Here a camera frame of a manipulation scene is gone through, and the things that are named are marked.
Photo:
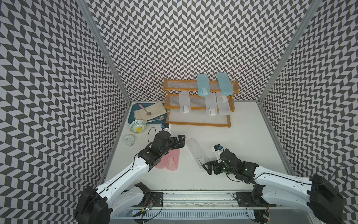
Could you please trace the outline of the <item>white pencil case labelled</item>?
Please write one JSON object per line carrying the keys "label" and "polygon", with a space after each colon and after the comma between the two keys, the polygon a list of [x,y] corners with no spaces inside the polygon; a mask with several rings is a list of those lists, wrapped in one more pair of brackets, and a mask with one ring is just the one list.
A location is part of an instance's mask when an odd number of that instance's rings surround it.
{"label": "white pencil case labelled", "polygon": [[192,154],[199,169],[204,170],[203,165],[209,162],[209,158],[205,153],[204,149],[201,147],[201,145],[198,143],[198,141],[195,138],[188,139],[186,141],[186,146],[188,147],[190,153]]}
{"label": "white pencil case labelled", "polygon": [[190,96],[188,91],[181,91],[179,93],[179,104],[181,113],[191,112]]}

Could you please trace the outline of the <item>pink pencil case labelled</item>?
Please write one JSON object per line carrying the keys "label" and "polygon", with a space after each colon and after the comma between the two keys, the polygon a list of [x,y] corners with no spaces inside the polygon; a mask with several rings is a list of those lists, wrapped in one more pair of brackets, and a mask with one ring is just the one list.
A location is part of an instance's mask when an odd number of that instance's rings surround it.
{"label": "pink pencil case labelled", "polygon": [[169,171],[176,171],[179,166],[180,149],[171,150],[167,156],[168,156],[167,169]]}

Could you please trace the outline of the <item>frosted white pencil case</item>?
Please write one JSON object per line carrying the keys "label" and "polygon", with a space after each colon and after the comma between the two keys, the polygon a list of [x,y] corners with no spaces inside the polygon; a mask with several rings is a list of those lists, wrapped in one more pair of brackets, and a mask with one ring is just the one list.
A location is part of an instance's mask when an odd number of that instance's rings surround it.
{"label": "frosted white pencil case", "polygon": [[206,114],[208,116],[217,115],[217,103],[216,103],[215,93],[212,92],[205,97],[205,105],[206,105]]}

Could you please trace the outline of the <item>white pencil case label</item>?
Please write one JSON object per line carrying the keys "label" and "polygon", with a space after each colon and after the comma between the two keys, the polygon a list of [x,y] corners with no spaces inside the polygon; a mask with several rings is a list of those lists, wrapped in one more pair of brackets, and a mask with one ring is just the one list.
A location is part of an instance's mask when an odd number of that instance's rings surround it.
{"label": "white pencil case label", "polygon": [[216,93],[217,106],[219,108],[219,114],[228,116],[231,113],[230,105],[227,96],[221,92]]}

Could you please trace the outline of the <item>teal pencil case labelled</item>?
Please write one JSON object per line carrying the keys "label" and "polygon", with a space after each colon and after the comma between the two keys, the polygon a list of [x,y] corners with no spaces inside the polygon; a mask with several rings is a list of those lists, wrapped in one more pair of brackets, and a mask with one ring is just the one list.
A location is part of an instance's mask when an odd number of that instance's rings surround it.
{"label": "teal pencil case labelled", "polygon": [[210,83],[207,74],[197,75],[197,88],[199,96],[207,97],[210,95]]}

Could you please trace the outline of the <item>teal pencil case plain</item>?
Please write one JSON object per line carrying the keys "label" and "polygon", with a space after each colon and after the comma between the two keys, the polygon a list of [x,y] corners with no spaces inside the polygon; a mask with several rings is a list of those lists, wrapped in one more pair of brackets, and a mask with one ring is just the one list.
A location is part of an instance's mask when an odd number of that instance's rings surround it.
{"label": "teal pencil case plain", "polygon": [[227,73],[221,72],[216,75],[222,95],[231,96],[234,94],[232,83]]}

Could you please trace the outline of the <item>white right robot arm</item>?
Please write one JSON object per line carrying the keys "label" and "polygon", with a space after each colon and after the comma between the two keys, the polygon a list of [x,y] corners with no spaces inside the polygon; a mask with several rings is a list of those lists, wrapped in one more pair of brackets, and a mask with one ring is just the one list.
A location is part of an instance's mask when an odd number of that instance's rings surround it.
{"label": "white right robot arm", "polygon": [[214,147],[217,159],[202,164],[209,174],[233,175],[252,184],[251,199],[258,207],[284,205],[313,214],[326,224],[342,224],[344,198],[324,177],[298,177],[272,171],[257,163],[242,161],[221,145]]}

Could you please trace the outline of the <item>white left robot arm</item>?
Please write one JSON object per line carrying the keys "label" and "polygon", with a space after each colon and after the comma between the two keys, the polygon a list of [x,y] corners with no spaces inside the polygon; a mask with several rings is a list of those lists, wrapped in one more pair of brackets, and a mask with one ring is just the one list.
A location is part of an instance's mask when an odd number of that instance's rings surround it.
{"label": "white left robot arm", "polygon": [[185,135],[172,137],[168,130],[159,131],[125,169],[109,181],[82,191],[74,211],[75,220],[79,224],[108,224],[119,213],[140,204],[150,190],[135,181],[159,164],[171,150],[183,148],[185,139]]}

